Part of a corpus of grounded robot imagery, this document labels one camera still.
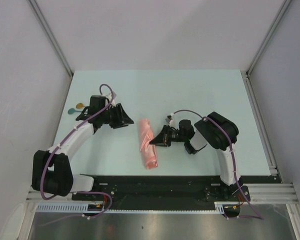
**white table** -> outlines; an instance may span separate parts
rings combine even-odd
[[[189,155],[183,143],[156,147],[158,167],[147,170],[140,154],[138,121],[148,118],[155,135],[171,112],[189,109],[206,116],[215,111],[238,129],[236,161],[241,175],[270,175],[267,159],[257,130],[244,82],[239,70],[109,70],[76,71],[63,109],[55,142],[59,143],[72,129],[79,113],[69,115],[77,103],[89,105],[91,95],[99,94],[99,85],[106,83],[116,93],[116,103],[135,124],[112,129],[104,125],[86,141],[71,161],[74,174],[135,176],[208,176],[219,175],[216,151],[207,146],[196,155]],[[181,112],[182,119],[199,118]]]

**wall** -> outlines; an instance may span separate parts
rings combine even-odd
[[[300,201],[300,0],[295,0],[252,72],[274,154]]]
[[[284,0],[38,0],[72,70],[247,70]]]
[[[52,143],[70,83],[26,0],[0,1],[0,232]]]

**robotic arm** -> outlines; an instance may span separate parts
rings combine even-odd
[[[239,134],[237,126],[216,112],[210,113],[207,117],[216,122],[227,133],[232,142],[232,151],[234,151],[237,135]],[[194,126],[196,131],[194,131],[191,121],[186,119],[179,122],[179,129],[164,125],[161,132],[150,144],[170,147],[172,142],[184,142],[186,151],[189,154],[196,154],[209,143],[216,149],[220,164],[221,181],[230,193],[234,193],[238,190],[238,186],[234,176],[234,165],[228,139],[216,125],[208,120],[201,119]],[[240,174],[237,171],[235,174],[240,185],[242,185]]]
[[[43,191],[46,193],[66,196],[69,193],[78,191],[90,191],[93,187],[94,179],[86,175],[73,175],[70,161],[82,144],[93,136],[104,124],[109,124],[113,129],[126,127],[134,124],[128,117],[121,103],[115,104],[111,101],[111,96],[93,95],[90,98],[89,106],[85,107],[81,114],[75,119],[73,133],[66,136],[62,146],[56,144],[47,151],[39,150],[33,157],[32,188],[40,191],[40,183],[44,168],[51,155],[49,167],[54,166],[54,170],[47,170],[43,182]],[[97,112],[107,106],[109,107],[92,117]]]

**pink towel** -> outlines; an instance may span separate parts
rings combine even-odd
[[[154,133],[150,128],[150,121],[147,118],[139,120],[139,141],[140,152],[146,169],[153,169],[158,166],[158,157],[155,145],[149,142],[154,139]]]

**shiny metal floor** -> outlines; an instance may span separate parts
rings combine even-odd
[[[295,240],[285,205],[259,205],[265,220],[213,214],[104,214],[71,217],[38,226],[65,213],[36,213],[29,240]],[[251,214],[243,206],[241,214]]]

